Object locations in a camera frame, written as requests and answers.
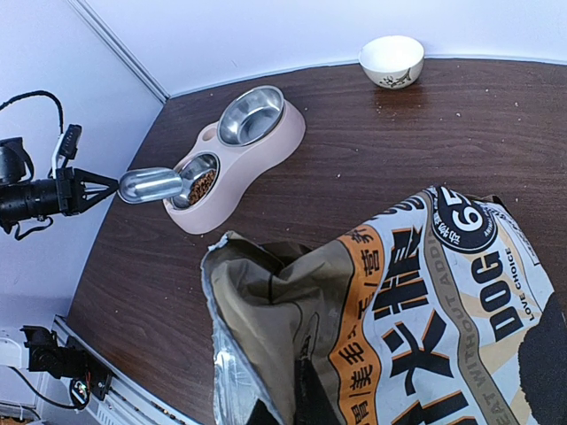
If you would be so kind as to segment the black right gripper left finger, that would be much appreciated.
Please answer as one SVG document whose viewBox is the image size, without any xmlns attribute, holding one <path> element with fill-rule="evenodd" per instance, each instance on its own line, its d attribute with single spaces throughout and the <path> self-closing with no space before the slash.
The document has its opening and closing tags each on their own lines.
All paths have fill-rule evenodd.
<svg viewBox="0 0 567 425">
<path fill-rule="evenodd" d="M 257 398 L 249 415 L 247 425 L 284 425 L 286 421 L 280 414 L 274 402 L 269 399 Z"/>
</svg>

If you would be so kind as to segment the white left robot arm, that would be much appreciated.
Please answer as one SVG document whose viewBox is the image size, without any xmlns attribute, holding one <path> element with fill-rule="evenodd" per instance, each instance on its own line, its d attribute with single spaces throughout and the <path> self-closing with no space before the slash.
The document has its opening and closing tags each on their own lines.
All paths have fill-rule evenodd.
<svg viewBox="0 0 567 425">
<path fill-rule="evenodd" d="M 53 224 L 57 214 L 85 213 L 118 188 L 108 177 L 79 168 L 60 167 L 51 178 L 35 179 L 23 139 L 1 141 L 1 229 L 17 241 Z"/>
</svg>

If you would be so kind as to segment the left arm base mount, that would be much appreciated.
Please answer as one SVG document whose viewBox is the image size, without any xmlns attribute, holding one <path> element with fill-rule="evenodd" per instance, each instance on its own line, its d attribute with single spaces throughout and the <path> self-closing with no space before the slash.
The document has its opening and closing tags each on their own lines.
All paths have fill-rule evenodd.
<svg viewBox="0 0 567 425">
<path fill-rule="evenodd" d="M 56 331 L 49 331 L 38 326 L 23 326 L 23 343 L 27 354 L 23 359 L 28 363 L 29 372 L 48 373 L 56 380 L 69 378 L 69 396 L 71 404 L 66 405 L 52 400 L 37 390 L 34 385 L 15 367 L 26 386 L 45 403 L 65 410 L 84 410 L 92 398 L 104 401 L 113 378 L 113 372 L 93 354 L 81 345 L 77 338 L 69 336 L 65 346 L 58 345 Z"/>
</svg>

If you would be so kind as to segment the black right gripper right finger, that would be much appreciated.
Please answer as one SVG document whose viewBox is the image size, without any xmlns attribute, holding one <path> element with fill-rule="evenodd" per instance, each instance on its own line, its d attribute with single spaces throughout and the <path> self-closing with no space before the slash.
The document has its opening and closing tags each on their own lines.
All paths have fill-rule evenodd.
<svg viewBox="0 0 567 425">
<path fill-rule="evenodd" d="M 298 425 L 338 425 L 320 379 L 310 359 L 298 359 L 294 365 L 294 394 Z"/>
</svg>

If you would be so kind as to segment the metal food scoop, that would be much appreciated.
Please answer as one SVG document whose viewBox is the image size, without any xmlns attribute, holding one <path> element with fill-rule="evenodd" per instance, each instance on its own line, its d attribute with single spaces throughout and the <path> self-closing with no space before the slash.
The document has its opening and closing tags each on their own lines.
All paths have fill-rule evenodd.
<svg viewBox="0 0 567 425">
<path fill-rule="evenodd" d="M 166 167 L 151 167 L 127 171 L 119 181 L 118 195 L 127 204 L 137 205 L 179 195 L 183 179 Z"/>
</svg>

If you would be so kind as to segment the pet food bag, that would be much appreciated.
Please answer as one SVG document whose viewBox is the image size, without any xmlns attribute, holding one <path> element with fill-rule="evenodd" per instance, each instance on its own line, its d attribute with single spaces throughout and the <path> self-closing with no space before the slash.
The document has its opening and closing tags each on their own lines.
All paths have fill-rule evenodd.
<svg viewBox="0 0 567 425">
<path fill-rule="evenodd" d="M 566 421 L 566 318 L 497 197 L 429 187 L 312 251 L 231 231 L 201 271 L 219 424 L 295 424 L 298 359 L 339 424 Z"/>
</svg>

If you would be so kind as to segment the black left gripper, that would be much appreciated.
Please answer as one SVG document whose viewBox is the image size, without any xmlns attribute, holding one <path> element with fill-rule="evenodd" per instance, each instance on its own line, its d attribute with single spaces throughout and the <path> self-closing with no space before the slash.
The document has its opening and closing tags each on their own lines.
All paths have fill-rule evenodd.
<svg viewBox="0 0 567 425">
<path fill-rule="evenodd" d="M 59 211 L 65 216 L 85 213 L 119 188 L 119 182 L 113 178 L 72 167 L 56 169 L 55 183 Z M 105 189 L 88 189 L 84 183 L 104 186 Z"/>
</svg>

